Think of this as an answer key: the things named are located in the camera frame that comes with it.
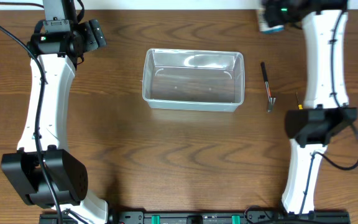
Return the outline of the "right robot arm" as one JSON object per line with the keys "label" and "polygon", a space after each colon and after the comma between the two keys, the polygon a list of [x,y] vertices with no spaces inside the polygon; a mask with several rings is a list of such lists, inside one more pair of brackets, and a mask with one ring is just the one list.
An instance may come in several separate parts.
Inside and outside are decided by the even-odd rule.
{"label": "right robot arm", "polygon": [[351,128],[358,110],[349,105],[344,80],[344,34],[348,20],[347,1],[261,1],[268,27],[301,24],[306,44],[307,86],[303,107],[285,115],[285,132],[291,158],[282,206],[289,215],[314,211],[314,191],[322,160],[340,170],[325,152],[331,138]]}

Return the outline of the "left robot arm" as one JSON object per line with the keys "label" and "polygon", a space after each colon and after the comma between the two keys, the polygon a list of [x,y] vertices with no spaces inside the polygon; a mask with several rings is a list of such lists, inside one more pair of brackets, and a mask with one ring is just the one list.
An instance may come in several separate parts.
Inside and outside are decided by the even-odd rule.
{"label": "left robot arm", "polygon": [[45,19],[25,47],[32,71],[25,128],[1,168],[25,204],[57,212],[50,223],[107,223],[108,203],[88,188],[86,167],[68,148],[68,99],[77,66],[86,52],[106,45],[99,22],[84,21],[75,5],[43,3]]}

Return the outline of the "blue white cardboard box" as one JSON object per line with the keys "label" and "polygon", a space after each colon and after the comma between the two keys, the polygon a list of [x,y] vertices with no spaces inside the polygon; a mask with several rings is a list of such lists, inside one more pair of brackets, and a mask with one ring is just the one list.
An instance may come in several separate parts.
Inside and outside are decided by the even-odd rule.
{"label": "blue white cardboard box", "polygon": [[258,18],[258,23],[259,23],[259,31],[263,34],[273,34],[273,33],[277,33],[277,32],[281,32],[284,30],[284,26],[283,25],[279,25],[279,26],[273,26],[273,27],[269,27],[267,24],[267,21],[264,18],[264,12],[265,9],[263,7],[260,7],[257,10],[257,18]]}

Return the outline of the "clear plastic container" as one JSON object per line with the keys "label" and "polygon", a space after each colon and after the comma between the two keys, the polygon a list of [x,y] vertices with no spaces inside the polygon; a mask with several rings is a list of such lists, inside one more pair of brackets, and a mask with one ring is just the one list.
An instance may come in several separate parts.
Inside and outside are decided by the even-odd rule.
{"label": "clear plastic container", "polygon": [[153,109],[233,112],[244,102],[240,52],[149,49],[142,97]]}

